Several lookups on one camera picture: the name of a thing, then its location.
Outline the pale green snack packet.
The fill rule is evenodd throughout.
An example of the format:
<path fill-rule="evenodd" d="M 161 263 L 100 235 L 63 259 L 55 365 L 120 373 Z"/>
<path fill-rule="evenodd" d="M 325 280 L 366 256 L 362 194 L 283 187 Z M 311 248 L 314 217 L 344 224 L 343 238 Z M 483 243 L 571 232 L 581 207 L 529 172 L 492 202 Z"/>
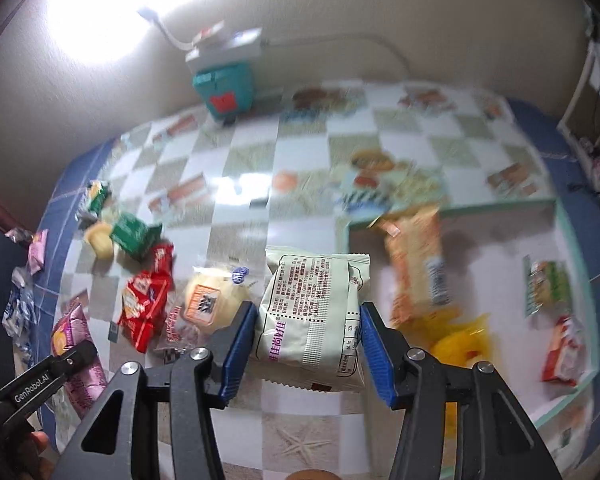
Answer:
<path fill-rule="evenodd" d="M 304 390 L 362 390 L 360 299 L 370 256 L 285 246 L 265 255 L 272 276 L 254 326 L 253 373 Z"/>

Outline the white tray teal rim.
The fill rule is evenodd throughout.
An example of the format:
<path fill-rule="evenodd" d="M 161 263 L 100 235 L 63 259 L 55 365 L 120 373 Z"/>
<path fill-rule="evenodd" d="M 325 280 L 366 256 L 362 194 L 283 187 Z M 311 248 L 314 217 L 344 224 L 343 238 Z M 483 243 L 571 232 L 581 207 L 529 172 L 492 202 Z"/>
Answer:
<path fill-rule="evenodd" d="M 562 474 L 577 468 L 593 418 L 592 381 L 600 370 L 600 343 L 592 287 L 580 246 L 558 202 L 442 212 L 441 238 L 452 303 L 471 320 L 489 317 L 492 361 L 538 427 Z M 542 382 L 557 309 L 526 312 L 526 263 L 565 265 L 572 313 L 584 349 L 575 387 Z"/>

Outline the small pink wrapper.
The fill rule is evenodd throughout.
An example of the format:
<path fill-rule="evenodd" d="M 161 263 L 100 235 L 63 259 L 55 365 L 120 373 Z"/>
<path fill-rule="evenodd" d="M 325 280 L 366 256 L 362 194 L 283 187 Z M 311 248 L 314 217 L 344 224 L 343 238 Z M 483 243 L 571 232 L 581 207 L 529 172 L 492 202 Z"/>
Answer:
<path fill-rule="evenodd" d="M 28 269 L 34 275 L 42 271 L 45 266 L 45 249 L 47 242 L 47 230 L 36 232 L 28 248 Z"/>

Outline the white power strip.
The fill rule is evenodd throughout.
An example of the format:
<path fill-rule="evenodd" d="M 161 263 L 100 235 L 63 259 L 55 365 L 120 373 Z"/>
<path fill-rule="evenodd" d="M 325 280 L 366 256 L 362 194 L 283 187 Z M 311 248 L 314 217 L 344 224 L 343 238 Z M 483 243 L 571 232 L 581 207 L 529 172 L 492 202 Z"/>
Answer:
<path fill-rule="evenodd" d="M 202 70 L 257 58 L 263 49 L 262 32 L 261 27 L 233 30 L 220 21 L 198 32 L 192 50 L 185 55 L 185 62 L 193 66 L 193 70 Z"/>

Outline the checkered food-print table mat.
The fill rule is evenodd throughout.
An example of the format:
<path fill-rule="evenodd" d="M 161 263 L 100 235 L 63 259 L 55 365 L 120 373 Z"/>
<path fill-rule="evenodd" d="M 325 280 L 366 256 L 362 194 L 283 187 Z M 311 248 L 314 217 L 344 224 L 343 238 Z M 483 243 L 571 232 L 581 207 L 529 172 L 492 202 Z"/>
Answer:
<path fill-rule="evenodd" d="M 161 223 L 183 289 L 199 263 L 233 260 L 264 272 L 265 249 L 370 256 L 370 299 L 391 310 L 393 272 L 370 226 L 387 211 L 442 212 L 558 202 L 542 153 L 506 99 L 434 82 L 324 82 L 276 92 L 229 127 L 189 108 L 114 140 L 93 180 L 108 181 L 102 218 L 123 211 Z M 135 350 L 111 329 L 140 268 L 123 252 L 98 261 L 76 232 L 55 307 L 88 296 L 88 325 L 107 374 Z"/>

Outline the teal box with red sticker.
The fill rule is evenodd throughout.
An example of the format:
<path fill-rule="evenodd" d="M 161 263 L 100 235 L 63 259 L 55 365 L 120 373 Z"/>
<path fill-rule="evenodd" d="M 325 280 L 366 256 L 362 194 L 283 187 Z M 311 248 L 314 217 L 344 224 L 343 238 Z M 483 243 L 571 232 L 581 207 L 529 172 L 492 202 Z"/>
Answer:
<path fill-rule="evenodd" d="M 254 83 L 246 62 L 201 70 L 192 84 L 215 120 L 234 119 L 252 109 Z"/>

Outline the blue plaid tablecloth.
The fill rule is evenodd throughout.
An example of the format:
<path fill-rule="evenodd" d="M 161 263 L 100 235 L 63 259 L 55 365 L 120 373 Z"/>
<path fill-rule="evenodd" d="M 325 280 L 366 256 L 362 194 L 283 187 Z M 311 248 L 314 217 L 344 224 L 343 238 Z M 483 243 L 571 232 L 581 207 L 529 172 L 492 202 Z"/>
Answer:
<path fill-rule="evenodd" d="M 510 99 L 515 118 L 522 130 L 548 163 L 548 170 L 556 185 L 559 198 L 567 211 L 582 250 L 592 283 L 596 321 L 600 329 L 600 206 L 588 191 L 570 191 L 570 183 L 582 183 L 584 171 L 572 157 L 567 142 L 557 131 L 557 120 L 545 115 L 536 106 Z M 67 259 L 70 243 L 76 232 L 76 208 L 83 193 L 83 185 L 96 177 L 114 147 L 108 140 L 73 159 L 56 183 L 38 227 L 50 231 L 45 270 L 34 279 L 36 313 L 40 316 L 32 336 L 33 359 L 42 360 L 50 354 L 50 331 L 54 325 L 61 271 Z M 600 444 L 600 372 L 594 379 L 594 416 L 592 429 L 586 441 L 585 455 L 590 455 Z"/>

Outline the green striped biscuit packet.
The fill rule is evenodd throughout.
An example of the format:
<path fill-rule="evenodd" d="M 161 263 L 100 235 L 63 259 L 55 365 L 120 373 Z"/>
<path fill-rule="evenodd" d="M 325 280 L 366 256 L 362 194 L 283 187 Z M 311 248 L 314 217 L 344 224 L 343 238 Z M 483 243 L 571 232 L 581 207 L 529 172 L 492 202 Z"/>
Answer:
<path fill-rule="evenodd" d="M 524 257 L 526 304 L 524 315 L 543 310 L 568 314 L 572 312 L 571 286 L 565 263 L 557 260 L 532 260 Z"/>

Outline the round bun clear wrapper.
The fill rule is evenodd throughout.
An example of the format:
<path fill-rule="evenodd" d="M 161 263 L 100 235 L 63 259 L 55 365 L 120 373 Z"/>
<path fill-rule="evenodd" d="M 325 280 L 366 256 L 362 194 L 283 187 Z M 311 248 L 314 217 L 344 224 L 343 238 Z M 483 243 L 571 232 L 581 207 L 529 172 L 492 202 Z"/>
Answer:
<path fill-rule="evenodd" d="M 193 349 L 230 326 L 239 307 L 250 299 L 250 287 L 246 266 L 195 266 L 184 290 L 168 302 L 163 348 Z"/>

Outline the orange snack packet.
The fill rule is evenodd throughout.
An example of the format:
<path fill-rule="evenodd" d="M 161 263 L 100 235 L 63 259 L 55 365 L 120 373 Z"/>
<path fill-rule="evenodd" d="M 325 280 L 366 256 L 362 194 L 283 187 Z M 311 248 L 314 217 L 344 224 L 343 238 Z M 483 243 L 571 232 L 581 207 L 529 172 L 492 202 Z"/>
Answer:
<path fill-rule="evenodd" d="M 390 311 L 393 327 L 451 302 L 437 206 L 380 217 L 373 228 L 384 233 L 385 248 L 396 274 Z"/>

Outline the white shelf rack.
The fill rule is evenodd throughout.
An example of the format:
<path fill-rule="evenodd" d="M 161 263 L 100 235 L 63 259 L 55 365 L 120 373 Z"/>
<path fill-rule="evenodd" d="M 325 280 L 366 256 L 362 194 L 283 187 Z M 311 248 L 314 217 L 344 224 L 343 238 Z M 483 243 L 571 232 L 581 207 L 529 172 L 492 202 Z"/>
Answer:
<path fill-rule="evenodd" d="M 558 130 L 600 196 L 600 33 L 588 42 L 580 78 Z"/>

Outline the yellow snack packet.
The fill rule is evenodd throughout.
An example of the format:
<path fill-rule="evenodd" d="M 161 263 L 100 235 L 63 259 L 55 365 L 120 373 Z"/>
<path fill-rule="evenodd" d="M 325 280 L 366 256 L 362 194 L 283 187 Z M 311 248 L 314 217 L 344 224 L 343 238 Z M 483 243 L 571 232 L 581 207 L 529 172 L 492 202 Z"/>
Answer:
<path fill-rule="evenodd" d="M 412 346 L 425 349 L 442 364 L 471 368 L 492 358 L 487 313 L 461 321 L 459 307 L 445 307 L 412 318 L 401 332 Z"/>

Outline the large red snack packet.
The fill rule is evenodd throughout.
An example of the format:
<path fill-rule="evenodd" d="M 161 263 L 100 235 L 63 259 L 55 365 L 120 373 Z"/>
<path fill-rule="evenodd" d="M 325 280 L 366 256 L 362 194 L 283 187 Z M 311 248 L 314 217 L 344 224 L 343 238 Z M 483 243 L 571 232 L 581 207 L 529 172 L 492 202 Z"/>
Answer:
<path fill-rule="evenodd" d="M 118 325 L 137 352 L 147 351 L 163 321 L 166 300 L 173 287 L 173 249 L 169 242 L 151 248 L 151 269 L 134 275 L 122 290 Z"/>

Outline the red white biscuit packet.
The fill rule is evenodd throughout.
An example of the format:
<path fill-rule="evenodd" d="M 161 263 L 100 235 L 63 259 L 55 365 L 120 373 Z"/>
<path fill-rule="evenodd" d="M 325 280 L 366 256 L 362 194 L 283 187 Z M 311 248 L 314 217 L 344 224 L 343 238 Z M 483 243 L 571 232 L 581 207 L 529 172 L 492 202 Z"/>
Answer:
<path fill-rule="evenodd" d="M 583 327 L 573 315 L 558 318 L 542 370 L 542 382 L 577 387 L 585 367 Z"/>

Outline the dark green snack packet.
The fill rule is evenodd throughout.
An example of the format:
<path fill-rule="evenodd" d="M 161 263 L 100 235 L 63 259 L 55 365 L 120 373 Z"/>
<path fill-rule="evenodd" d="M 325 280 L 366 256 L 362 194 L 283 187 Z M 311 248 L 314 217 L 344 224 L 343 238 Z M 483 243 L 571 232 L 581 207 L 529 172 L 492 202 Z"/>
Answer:
<path fill-rule="evenodd" d="M 134 214 L 123 211 L 114 222 L 110 238 L 130 257 L 142 260 L 149 249 L 158 243 L 161 232 L 161 223 L 147 224 Z"/>

